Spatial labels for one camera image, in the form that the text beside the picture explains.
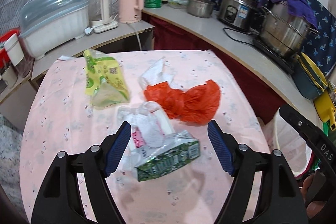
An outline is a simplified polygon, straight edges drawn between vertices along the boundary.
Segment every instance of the pink tablecloth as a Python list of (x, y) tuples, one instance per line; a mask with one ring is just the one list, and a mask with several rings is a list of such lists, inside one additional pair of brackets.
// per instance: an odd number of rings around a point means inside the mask
[[(175, 83), (188, 89), (213, 79), (221, 87), (221, 102), (214, 119), (224, 132), (238, 143), (269, 152), (257, 118), (230, 71), (212, 52), (149, 51), (111, 54), (121, 64), (131, 94), (130, 107), (144, 101), (138, 77), (156, 60), (165, 57), (167, 73), (174, 73)], [(58, 151), (82, 153), (100, 144), (106, 135), (118, 129), (116, 113), (121, 106), (93, 109), (84, 94), (85, 60), (54, 63), (38, 90), (31, 107), (21, 148), (20, 182), (28, 219), (42, 180)], [(202, 155), (191, 164), (161, 178), (138, 182), (124, 166), (108, 179), (111, 194), (126, 223), (213, 224), (232, 178), (222, 170), (207, 137), (206, 126), (188, 126), (171, 120), (175, 131), (188, 130), (201, 142)], [(88, 218), (95, 220), (84, 176), (79, 186)], [(256, 176), (245, 219), (252, 217), (260, 177)]]

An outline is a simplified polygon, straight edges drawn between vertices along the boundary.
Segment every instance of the kettle base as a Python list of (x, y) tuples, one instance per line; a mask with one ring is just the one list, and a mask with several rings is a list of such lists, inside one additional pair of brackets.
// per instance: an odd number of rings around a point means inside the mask
[(111, 23), (108, 24), (104, 24), (104, 25), (100, 25), (97, 27), (93, 26), (93, 30), (95, 33), (101, 33), (101, 32), (105, 32), (114, 28), (118, 27), (118, 22), (116, 20), (112, 21)]
[(120, 23), (135, 23), (135, 22), (139, 22), (140, 20), (141, 20), (141, 16), (133, 20), (123, 20), (122, 18), (119, 18)]

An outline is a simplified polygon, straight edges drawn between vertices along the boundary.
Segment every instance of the red container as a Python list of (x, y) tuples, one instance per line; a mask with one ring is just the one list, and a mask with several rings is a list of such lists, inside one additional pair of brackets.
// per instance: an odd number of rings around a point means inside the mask
[[(0, 37), (0, 43), (1, 42), (6, 42), (15, 33), (16, 33), (17, 36), (19, 36), (20, 30), (19, 29), (11, 29), (6, 34), (4, 34), (2, 37)], [(5, 59), (6, 64), (9, 63), (9, 61), (10, 61), (10, 59), (9, 59), (9, 57), (8, 57), (4, 48), (2, 48), (0, 50), (0, 69), (3, 68), (2, 59)]]

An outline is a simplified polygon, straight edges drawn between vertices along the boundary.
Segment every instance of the white electric kettle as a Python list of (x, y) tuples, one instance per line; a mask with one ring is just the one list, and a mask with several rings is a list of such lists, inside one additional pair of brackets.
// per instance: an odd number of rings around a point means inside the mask
[(116, 28), (118, 22), (112, 18), (112, 1), (89, 0), (89, 20), (96, 33)]

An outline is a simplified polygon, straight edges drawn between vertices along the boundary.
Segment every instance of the yellow bag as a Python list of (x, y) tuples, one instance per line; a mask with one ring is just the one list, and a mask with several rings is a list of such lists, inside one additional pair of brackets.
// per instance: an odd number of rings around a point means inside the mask
[(85, 94), (91, 96), (91, 104), (106, 107), (128, 103), (129, 93), (117, 60), (103, 52), (88, 49), (86, 60)]

